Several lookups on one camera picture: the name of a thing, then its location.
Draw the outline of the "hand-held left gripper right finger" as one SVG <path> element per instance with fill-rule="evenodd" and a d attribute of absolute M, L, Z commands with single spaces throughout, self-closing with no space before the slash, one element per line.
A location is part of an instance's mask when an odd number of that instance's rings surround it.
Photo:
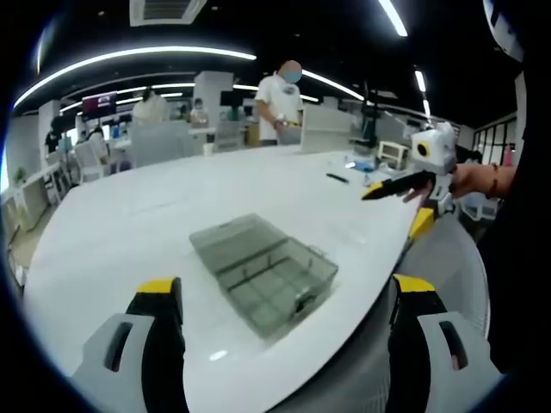
<path fill-rule="evenodd" d="M 388 412 L 469 412 L 501 381 L 490 345 L 426 280 L 394 274 Z"/>

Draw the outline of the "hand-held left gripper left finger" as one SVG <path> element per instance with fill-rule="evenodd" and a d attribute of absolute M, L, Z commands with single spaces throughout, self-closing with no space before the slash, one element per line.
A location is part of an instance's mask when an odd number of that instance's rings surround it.
<path fill-rule="evenodd" d="M 98 412 L 187 412 L 178 277 L 142 284 L 83 345 L 71 380 Z"/>

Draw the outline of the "person's right hand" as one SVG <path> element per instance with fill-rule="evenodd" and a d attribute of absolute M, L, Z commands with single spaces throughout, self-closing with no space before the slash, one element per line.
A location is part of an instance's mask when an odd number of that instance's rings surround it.
<path fill-rule="evenodd" d="M 498 170 L 490 165 L 458 163 L 452 173 L 449 193 L 453 199 L 481 193 L 493 198 L 498 192 Z"/>

